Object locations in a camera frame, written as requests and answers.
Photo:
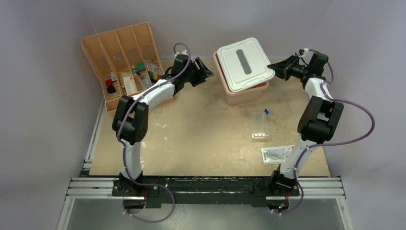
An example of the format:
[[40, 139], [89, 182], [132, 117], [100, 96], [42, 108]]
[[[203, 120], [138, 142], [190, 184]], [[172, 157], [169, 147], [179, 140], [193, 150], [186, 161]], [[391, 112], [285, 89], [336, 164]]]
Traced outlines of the white test tube rack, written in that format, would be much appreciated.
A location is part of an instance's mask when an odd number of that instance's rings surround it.
[[249, 127], [251, 128], [251, 136], [254, 141], [267, 141], [270, 138], [267, 122], [266, 120], [261, 120], [263, 112], [252, 112], [249, 114]]

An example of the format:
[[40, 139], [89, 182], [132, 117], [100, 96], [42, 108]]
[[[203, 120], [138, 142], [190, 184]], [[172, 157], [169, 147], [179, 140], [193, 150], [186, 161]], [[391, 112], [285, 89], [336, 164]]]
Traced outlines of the black mounting base rail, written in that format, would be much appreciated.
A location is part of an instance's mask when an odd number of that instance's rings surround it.
[[289, 198], [298, 198], [300, 191], [297, 183], [271, 176], [140, 175], [132, 182], [120, 174], [113, 180], [112, 195], [124, 198], [126, 208], [175, 203], [287, 209]]

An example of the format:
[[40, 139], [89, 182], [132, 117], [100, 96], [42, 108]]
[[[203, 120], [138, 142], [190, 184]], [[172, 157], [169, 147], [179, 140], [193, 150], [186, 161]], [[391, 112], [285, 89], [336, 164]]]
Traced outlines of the pink plastic bin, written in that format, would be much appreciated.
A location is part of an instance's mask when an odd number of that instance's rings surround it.
[[266, 89], [268, 89], [269, 83], [264, 82], [241, 92], [230, 91], [226, 79], [224, 77], [223, 70], [217, 56], [217, 52], [213, 53], [213, 59], [216, 69], [218, 70], [218, 79], [221, 85], [221, 89], [224, 93], [226, 103], [229, 106], [255, 101], [263, 95]]

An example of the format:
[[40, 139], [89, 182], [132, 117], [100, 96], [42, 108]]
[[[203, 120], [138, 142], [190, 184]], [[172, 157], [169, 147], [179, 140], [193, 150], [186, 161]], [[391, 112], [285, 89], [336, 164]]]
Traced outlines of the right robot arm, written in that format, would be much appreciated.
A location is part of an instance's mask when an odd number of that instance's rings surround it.
[[290, 77], [300, 80], [309, 96], [309, 102], [299, 120], [298, 141], [293, 150], [276, 170], [272, 172], [269, 189], [275, 195], [290, 192], [298, 186], [300, 170], [314, 149], [332, 139], [342, 115], [344, 105], [334, 102], [324, 86], [322, 76], [328, 56], [315, 51], [308, 64], [299, 63], [301, 56], [292, 55], [288, 59], [269, 64], [276, 77], [287, 81]]

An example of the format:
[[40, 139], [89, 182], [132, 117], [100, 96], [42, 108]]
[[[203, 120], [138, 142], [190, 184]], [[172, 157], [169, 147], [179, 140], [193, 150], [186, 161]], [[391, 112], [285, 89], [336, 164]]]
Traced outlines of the white labelled package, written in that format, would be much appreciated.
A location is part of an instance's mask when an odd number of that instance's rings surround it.
[[294, 145], [261, 148], [264, 165], [281, 164], [292, 152]]

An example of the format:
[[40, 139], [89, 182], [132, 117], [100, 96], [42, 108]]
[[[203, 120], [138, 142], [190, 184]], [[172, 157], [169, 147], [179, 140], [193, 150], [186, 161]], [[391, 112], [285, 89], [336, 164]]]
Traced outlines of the peach file organizer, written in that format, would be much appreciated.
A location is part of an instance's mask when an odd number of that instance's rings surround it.
[[[164, 74], [149, 23], [123, 27], [81, 39], [82, 50], [101, 83], [105, 108], [117, 108], [127, 95], [122, 77], [134, 77], [137, 93], [151, 87], [148, 71]], [[108, 94], [105, 81], [111, 79], [116, 93]]]

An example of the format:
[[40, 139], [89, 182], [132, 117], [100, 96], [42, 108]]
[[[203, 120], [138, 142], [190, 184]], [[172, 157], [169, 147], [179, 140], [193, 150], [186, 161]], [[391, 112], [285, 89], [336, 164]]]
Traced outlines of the white plastic lid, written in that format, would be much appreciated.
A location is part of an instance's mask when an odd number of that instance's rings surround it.
[[216, 52], [230, 91], [241, 92], [267, 82], [276, 73], [259, 41], [250, 37], [219, 48]]

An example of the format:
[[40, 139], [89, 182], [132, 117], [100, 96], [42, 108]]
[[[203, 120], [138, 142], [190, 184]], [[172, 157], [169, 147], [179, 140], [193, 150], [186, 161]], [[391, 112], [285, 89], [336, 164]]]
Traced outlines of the red black bottle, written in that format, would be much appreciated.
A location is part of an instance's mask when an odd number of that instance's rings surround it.
[[116, 93], [116, 89], [113, 86], [113, 81], [111, 79], [107, 79], [105, 81], [105, 84], [106, 84], [106, 90], [107, 90], [108, 94]]

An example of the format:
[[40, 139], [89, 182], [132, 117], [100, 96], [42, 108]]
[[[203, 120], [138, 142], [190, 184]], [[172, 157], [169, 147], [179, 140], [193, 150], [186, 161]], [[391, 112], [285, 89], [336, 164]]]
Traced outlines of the colourful markers set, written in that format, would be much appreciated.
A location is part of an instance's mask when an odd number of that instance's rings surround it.
[[148, 75], [149, 75], [149, 78], [152, 83], [156, 83], [158, 80], [160, 80], [162, 78], [162, 74], [152, 72], [152, 71], [148, 71]]

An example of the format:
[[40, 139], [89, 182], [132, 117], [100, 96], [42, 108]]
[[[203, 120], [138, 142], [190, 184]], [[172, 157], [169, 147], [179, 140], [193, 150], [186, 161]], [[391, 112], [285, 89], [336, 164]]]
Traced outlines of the white box in organizer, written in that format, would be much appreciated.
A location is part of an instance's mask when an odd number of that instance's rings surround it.
[[124, 82], [124, 88], [125, 88], [127, 95], [137, 93], [137, 88], [135, 85], [134, 77], [127, 76], [127, 77], [122, 77], [122, 79]]

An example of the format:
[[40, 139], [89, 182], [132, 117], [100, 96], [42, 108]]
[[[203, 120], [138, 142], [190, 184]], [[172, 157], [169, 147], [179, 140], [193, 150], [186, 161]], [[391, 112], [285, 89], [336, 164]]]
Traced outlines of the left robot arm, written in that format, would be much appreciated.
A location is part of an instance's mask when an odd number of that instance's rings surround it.
[[176, 95], [186, 83], [195, 87], [213, 75], [199, 57], [191, 59], [187, 54], [177, 54], [173, 65], [167, 68], [152, 87], [136, 96], [120, 98], [112, 129], [123, 150], [124, 167], [119, 180], [124, 183], [124, 190], [129, 195], [137, 196], [142, 192], [143, 186], [147, 186], [142, 181], [140, 151], [141, 142], [148, 130], [150, 110]]

